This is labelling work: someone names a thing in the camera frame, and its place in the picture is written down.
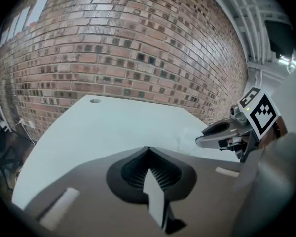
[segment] white table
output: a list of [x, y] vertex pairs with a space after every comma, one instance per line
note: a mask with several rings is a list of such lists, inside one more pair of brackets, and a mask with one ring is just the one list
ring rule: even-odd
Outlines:
[[[92, 99], [100, 103], [91, 103]], [[51, 125], [33, 148], [18, 177], [12, 202], [24, 209], [35, 195], [74, 167], [142, 146], [239, 161], [232, 151], [196, 146], [195, 138], [206, 127], [183, 108], [84, 96]]]

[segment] brick wall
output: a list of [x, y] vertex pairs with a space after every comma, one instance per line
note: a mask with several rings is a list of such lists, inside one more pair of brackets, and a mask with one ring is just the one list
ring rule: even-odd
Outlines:
[[[20, 0], [5, 27], [36, 0]], [[0, 48], [0, 101], [39, 139], [85, 94], [181, 106], [206, 124], [245, 88], [232, 24], [214, 0], [48, 0], [39, 21]]]

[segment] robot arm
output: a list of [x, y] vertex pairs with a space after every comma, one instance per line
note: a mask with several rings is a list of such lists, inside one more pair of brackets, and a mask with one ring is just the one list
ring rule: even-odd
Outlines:
[[195, 141], [199, 147], [235, 151], [242, 161], [258, 148], [277, 118], [271, 98], [262, 89], [252, 87], [238, 104], [231, 106], [228, 118], [204, 129], [203, 136]]

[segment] black grille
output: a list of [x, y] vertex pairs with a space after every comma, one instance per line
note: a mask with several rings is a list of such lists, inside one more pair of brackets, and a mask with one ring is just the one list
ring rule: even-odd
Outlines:
[[174, 185], [181, 178], [181, 171], [178, 167], [147, 150], [122, 168], [122, 178], [132, 187], [143, 190], [144, 180], [148, 170], [151, 170], [162, 190]]

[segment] ceiling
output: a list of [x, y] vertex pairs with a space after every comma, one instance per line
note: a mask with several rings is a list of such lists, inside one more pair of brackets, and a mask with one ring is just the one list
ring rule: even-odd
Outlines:
[[286, 65], [279, 63], [270, 49], [265, 20], [291, 25], [276, 0], [216, 0], [231, 20], [241, 41], [248, 67], [267, 70], [271, 64], [288, 74]]

